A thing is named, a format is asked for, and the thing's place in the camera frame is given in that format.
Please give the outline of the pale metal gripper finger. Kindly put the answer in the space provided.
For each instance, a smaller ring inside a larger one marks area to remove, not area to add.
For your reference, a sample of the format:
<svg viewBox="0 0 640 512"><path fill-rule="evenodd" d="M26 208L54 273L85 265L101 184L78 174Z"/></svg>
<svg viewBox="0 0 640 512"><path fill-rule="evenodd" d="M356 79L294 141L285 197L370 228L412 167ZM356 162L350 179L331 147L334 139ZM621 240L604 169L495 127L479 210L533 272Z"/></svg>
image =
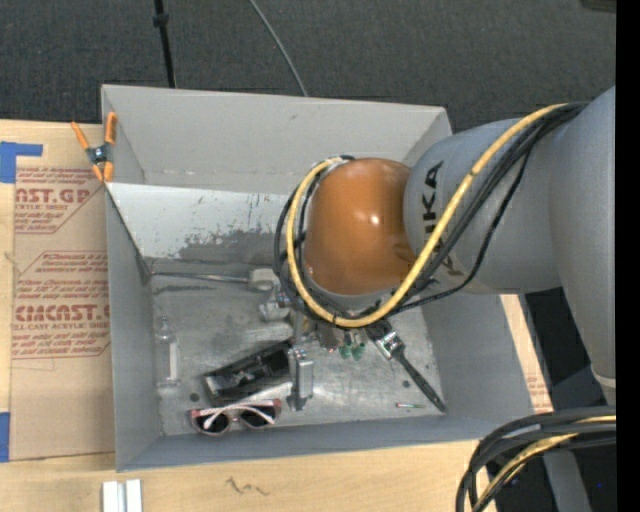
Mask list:
<svg viewBox="0 0 640 512"><path fill-rule="evenodd" d="M259 319L263 322L284 321L290 314L290 306L288 296L273 289L268 298L258 306Z"/></svg>
<svg viewBox="0 0 640 512"><path fill-rule="evenodd" d="M301 348L289 351L291 392L287 403L292 411L302 411L314 393L314 361Z"/></svg>

